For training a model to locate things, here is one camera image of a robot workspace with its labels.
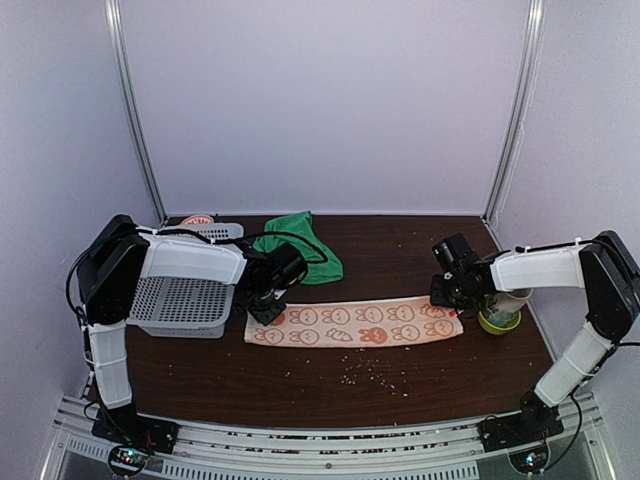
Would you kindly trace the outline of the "green microfiber towel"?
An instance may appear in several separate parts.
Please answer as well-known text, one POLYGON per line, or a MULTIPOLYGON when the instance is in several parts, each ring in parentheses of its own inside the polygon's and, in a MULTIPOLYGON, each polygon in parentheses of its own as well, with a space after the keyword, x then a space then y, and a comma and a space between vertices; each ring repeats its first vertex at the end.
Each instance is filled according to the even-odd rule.
POLYGON ((308 265, 308 273, 301 281, 303 285, 325 285, 344 279, 343 264, 316 236, 310 211, 269 220, 264 226, 264 233, 253 243, 256 250, 267 253, 288 242, 301 252, 308 265))

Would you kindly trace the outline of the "orange bunny pattern towel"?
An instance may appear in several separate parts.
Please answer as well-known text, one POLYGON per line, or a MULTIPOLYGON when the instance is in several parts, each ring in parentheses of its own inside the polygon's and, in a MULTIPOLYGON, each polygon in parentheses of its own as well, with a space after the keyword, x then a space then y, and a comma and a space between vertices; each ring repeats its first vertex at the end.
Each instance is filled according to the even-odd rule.
POLYGON ((290 304, 267 326, 248 317, 244 341, 280 348, 384 348, 448 340, 462 335, 452 309, 428 296, 354 302, 290 304))

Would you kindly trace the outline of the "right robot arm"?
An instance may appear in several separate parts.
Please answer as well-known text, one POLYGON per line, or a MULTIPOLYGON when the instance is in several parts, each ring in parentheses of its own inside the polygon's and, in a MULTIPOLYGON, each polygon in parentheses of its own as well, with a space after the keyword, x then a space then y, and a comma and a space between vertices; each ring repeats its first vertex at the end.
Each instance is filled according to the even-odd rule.
POLYGON ((486 256, 457 233, 433 245, 432 253, 441 268, 431 280, 433 305, 476 311, 491 297, 525 291, 533 295, 545 333, 572 329, 553 365, 521 400, 512 430, 522 441, 550 426, 550 412, 595 376, 639 318, 639 265, 613 230, 486 256))

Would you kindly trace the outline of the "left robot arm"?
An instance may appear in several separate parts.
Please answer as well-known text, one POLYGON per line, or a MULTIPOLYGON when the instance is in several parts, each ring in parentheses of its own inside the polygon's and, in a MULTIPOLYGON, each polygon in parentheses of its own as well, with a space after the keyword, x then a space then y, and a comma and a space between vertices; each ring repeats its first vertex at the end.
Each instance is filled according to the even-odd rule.
POLYGON ((106 429, 123 444, 144 433, 128 378, 126 328, 155 337, 219 339, 235 310, 274 320, 297 280, 296 253, 256 251, 241 226, 205 235, 192 228, 150 229, 115 216, 81 254, 75 271, 79 314, 106 429))

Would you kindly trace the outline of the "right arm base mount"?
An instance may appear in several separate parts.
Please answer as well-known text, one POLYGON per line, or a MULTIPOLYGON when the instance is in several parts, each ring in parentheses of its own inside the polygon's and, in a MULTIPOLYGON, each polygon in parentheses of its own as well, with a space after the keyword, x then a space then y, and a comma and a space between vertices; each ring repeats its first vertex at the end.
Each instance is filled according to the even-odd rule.
POLYGON ((478 423, 486 453, 509 450, 511 466, 521 474, 541 474, 550 464, 548 440, 564 432, 558 406, 548 406, 533 392, 520 400, 516 413, 489 415, 478 423))

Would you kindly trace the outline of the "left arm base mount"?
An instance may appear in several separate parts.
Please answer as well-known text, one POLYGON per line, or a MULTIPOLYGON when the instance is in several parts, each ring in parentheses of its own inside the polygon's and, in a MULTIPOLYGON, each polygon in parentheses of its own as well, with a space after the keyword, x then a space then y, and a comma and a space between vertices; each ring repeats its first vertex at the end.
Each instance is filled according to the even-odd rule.
POLYGON ((141 416, 134 407, 100 408, 91 429, 94 437, 114 443, 107 465, 123 478, 140 474, 155 454, 171 454, 178 432, 177 423, 141 416))

